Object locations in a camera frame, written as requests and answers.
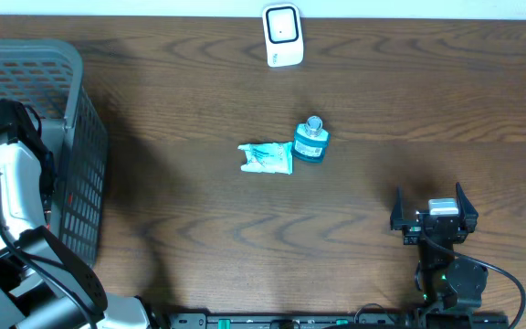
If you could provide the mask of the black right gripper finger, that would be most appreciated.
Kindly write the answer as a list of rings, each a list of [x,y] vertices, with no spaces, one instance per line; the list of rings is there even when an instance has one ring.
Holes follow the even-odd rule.
[[[390,229],[401,230],[404,225],[403,195],[400,187],[396,189],[396,198],[390,215]]]
[[[456,183],[459,217],[467,232],[474,232],[478,224],[479,213],[466,197],[460,183]]]

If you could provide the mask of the teal mouthwash bottle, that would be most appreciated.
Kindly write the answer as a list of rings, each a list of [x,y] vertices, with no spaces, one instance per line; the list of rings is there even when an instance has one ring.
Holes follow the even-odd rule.
[[[297,125],[291,153],[302,161],[321,163],[330,139],[331,135],[323,128],[322,119],[319,116],[311,116],[306,122]]]

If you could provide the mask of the mint green wipes pack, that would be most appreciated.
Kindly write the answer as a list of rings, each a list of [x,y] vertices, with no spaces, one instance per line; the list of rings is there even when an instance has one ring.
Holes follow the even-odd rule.
[[[293,172],[291,147],[292,142],[241,144],[237,149],[245,153],[247,160],[240,169],[248,173],[291,175]]]

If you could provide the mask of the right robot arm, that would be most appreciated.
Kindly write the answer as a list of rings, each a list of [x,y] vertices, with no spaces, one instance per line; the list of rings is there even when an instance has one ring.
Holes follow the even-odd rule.
[[[428,306],[457,312],[480,307],[488,271],[454,251],[456,244],[475,231],[478,218],[460,185],[456,185],[455,197],[431,199],[426,210],[412,216],[404,214],[402,193],[396,193],[390,228],[402,232],[405,245],[418,247],[416,285]]]

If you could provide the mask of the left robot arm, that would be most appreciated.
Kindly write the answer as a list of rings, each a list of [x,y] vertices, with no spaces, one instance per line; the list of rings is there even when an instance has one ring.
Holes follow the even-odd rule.
[[[0,100],[0,328],[158,328],[138,297],[107,294],[48,228],[53,154],[37,113]]]

